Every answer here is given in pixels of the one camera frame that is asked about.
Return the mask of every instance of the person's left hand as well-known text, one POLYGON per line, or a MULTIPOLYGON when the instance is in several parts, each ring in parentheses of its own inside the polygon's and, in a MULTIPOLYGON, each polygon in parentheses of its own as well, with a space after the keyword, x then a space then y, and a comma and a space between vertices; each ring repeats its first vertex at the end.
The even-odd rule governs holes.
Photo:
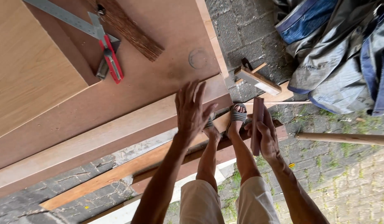
POLYGON ((188 82, 175 96, 175 105, 178 115, 178 133, 194 139, 203 130, 209 116, 218 106, 217 103, 209 105, 203 111, 203 95, 206 82, 200 85, 199 80, 188 82))

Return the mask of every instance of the concrete ground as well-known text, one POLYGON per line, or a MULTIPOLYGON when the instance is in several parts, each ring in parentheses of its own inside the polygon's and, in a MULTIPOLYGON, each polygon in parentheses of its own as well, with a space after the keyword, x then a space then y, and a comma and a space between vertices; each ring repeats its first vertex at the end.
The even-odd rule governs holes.
MULTIPOLYGON (((295 64, 284 51, 282 40, 273 27, 270 0, 206 0, 206 4, 229 68, 226 84, 234 102, 245 102, 262 93, 245 82, 235 85, 233 70, 243 57, 249 59, 253 67, 268 63, 259 72, 275 83, 283 83, 291 77, 295 64)), ((296 94, 292 100, 305 99, 305 95, 296 94)), ((362 113, 338 116, 314 105, 278 105, 270 111, 286 125, 289 133, 289 139, 280 143, 282 155, 295 163, 293 171, 300 184, 330 223, 384 224, 384 147, 294 138, 294 133, 299 131, 384 134, 384 117, 371 118, 362 113)), ((171 139, 175 132, 172 130, 0 199, 0 224, 73 224, 128 200, 135 192, 128 184, 130 178, 125 178, 51 212, 38 206, 171 139)), ((291 223, 273 172, 261 157, 256 160, 271 188, 281 223, 291 223)), ((235 221, 234 200, 239 194, 239 183, 236 169, 234 175, 219 186, 227 223, 235 221)), ((178 222, 179 202, 175 202, 169 206, 165 223, 178 222)))

